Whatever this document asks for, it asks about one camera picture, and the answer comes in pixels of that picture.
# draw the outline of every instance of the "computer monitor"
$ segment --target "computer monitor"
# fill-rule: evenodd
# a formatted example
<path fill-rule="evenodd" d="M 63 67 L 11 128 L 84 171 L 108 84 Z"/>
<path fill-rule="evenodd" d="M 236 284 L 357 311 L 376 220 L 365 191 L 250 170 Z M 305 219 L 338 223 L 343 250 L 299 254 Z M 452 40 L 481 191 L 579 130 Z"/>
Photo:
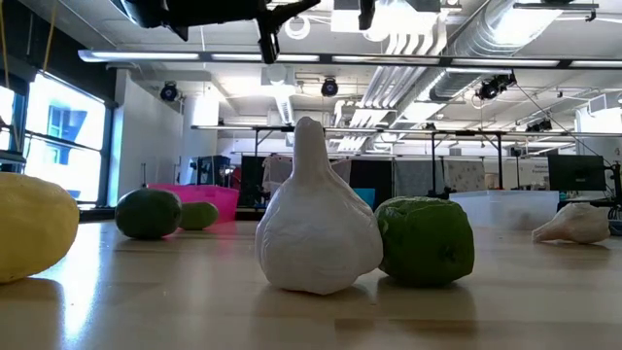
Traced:
<path fill-rule="evenodd" d="M 601 156 L 548 156 L 552 191 L 605 191 L 605 161 Z"/>

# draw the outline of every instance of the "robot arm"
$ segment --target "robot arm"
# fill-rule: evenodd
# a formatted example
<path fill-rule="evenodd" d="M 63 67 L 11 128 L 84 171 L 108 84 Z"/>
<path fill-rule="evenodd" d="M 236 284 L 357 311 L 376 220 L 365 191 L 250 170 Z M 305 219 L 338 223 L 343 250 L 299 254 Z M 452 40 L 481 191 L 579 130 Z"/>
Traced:
<path fill-rule="evenodd" d="M 182 40 L 188 40 L 189 27 L 255 19 L 259 28 L 259 47 L 263 62 L 274 63 L 279 54 L 276 35 L 290 18 L 318 5 L 321 0 L 300 0 L 268 10 L 270 0 L 229 0 L 217 8 L 208 0 L 111 0 L 132 22 L 144 27 L 164 26 Z"/>

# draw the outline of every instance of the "magenta container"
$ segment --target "magenta container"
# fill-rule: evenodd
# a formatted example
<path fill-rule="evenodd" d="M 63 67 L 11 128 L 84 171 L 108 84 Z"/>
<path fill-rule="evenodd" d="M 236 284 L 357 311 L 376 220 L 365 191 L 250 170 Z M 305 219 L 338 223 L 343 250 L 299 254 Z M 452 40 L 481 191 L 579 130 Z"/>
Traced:
<path fill-rule="evenodd" d="M 182 203 L 206 201 L 218 208 L 219 217 L 216 224 L 235 221 L 238 190 L 226 189 L 219 186 L 199 185 L 181 186 L 169 184 L 149 184 L 149 189 L 171 191 L 182 200 Z"/>

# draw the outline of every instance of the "white container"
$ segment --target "white container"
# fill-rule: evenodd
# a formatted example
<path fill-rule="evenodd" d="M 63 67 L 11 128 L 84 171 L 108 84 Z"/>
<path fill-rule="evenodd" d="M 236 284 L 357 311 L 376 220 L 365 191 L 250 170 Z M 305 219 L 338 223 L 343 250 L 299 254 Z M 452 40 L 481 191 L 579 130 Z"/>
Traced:
<path fill-rule="evenodd" d="M 553 219 L 560 201 L 553 191 L 480 191 L 451 193 L 473 227 L 531 230 Z"/>

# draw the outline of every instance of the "wall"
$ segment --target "wall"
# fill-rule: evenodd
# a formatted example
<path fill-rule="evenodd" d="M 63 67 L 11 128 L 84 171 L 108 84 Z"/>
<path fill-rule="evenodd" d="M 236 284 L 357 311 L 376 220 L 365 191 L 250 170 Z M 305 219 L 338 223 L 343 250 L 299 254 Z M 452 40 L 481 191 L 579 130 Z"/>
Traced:
<path fill-rule="evenodd" d="M 216 153 L 231 158 L 231 164 L 242 164 L 242 155 L 232 155 L 231 152 L 244 152 L 244 156 L 252 156 L 255 152 L 255 139 L 219 138 Z M 294 152 L 293 147 L 287 147 L 285 139 L 265 139 L 259 144 L 258 152 L 284 153 Z"/>
<path fill-rule="evenodd" d="M 575 113 L 575 125 L 577 132 L 622 132 L 622 119 L 620 109 L 609 109 L 591 115 L 587 107 L 578 109 Z M 620 138 L 604 137 L 583 137 L 582 143 L 576 144 L 578 155 L 593 156 L 595 153 L 603 156 L 606 163 L 614 164 L 622 162 L 622 140 Z M 613 179 L 610 178 L 611 171 L 606 173 L 606 183 L 610 188 L 615 187 Z M 602 196 L 601 192 L 584 192 L 586 195 Z"/>
<path fill-rule="evenodd" d="M 113 121 L 108 201 L 115 205 L 143 183 L 173 184 L 182 149 L 184 117 L 133 82 L 126 71 L 117 76 L 120 107 Z"/>
<path fill-rule="evenodd" d="M 548 177 L 548 160 L 546 159 L 520 159 L 518 161 L 521 186 L 531 184 L 543 184 Z M 487 174 L 499 174 L 499 162 L 496 159 L 484 160 L 484 169 Z M 507 190 L 518 186 L 516 177 L 516 160 L 504 159 L 502 161 L 503 187 Z"/>
<path fill-rule="evenodd" d="M 207 157 L 217 154 L 218 131 L 195 130 L 194 124 L 203 124 L 200 119 L 215 118 L 218 122 L 219 107 L 206 105 L 204 101 L 196 97 L 187 97 L 184 102 L 184 130 L 182 141 L 182 168 L 180 183 L 187 185 L 191 182 L 190 162 L 194 157 Z"/>

